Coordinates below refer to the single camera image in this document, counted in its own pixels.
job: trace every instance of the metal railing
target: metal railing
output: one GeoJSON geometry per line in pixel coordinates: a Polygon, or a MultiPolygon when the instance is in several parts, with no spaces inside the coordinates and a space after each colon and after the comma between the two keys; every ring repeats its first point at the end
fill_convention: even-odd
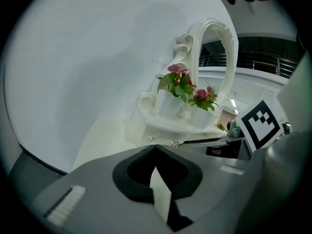
{"type": "MultiPolygon", "coordinates": [[[[271,54],[238,52],[237,67],[255,69],[281,77],[290,78],[298,63],[271,54]]],[[[226,55],[209,55],[199,58],[199,67],[226,67],[226,55]]]]}

